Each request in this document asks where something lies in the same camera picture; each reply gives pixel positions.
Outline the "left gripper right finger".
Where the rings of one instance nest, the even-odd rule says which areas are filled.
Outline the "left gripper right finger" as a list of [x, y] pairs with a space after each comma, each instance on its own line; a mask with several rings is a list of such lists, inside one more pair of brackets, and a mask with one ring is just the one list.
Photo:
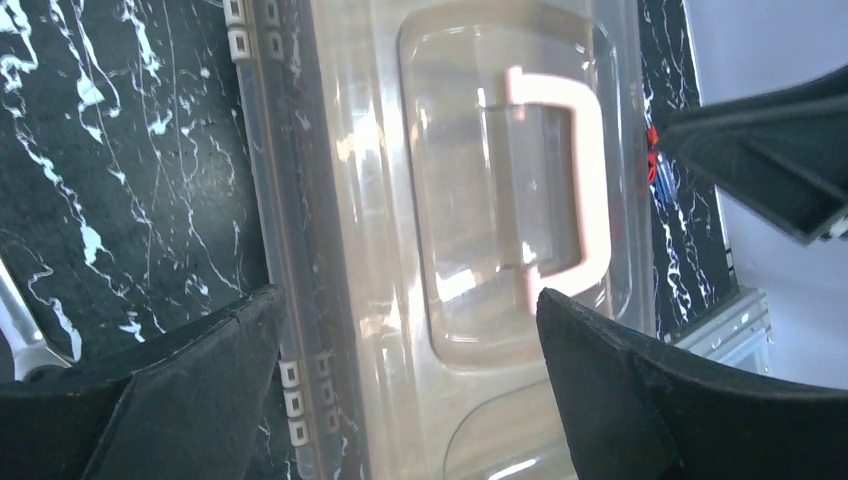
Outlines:
[[735, 369], [553, 289], [543, 356], [582, 479], [843, 479], [847, 394]]

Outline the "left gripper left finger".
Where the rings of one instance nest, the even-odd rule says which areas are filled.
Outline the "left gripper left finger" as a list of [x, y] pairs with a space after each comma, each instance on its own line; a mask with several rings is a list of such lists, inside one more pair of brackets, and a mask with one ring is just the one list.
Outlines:
[[240, 479], [285, 324], [269, 285], [106, 359], [1, 387], [5, 479]]

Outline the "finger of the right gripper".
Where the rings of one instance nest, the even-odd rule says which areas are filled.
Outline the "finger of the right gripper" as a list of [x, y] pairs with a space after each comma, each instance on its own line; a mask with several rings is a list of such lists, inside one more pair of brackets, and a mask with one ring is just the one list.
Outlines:
[[659, 149], [803, 245], [847, 238], [847, 69], [671, 114]]

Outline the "beige plastic tool box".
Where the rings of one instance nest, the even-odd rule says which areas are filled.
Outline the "beige plastic tool box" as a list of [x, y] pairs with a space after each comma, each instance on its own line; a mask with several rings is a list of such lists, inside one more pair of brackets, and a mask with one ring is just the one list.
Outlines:
[[543, 289], [654, 330], [633, 1], [227, 1], [304, 479], [573, 479]]

